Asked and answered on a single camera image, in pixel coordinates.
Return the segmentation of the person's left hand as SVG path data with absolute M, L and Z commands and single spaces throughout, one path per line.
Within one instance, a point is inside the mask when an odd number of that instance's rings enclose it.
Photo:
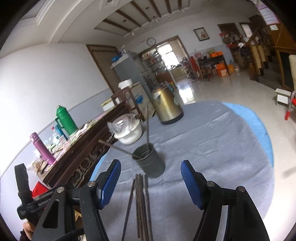
M 21 231 L 20 240 L 32 240 L 36 226 L 31 222 L 23 223 L 23 230 Z

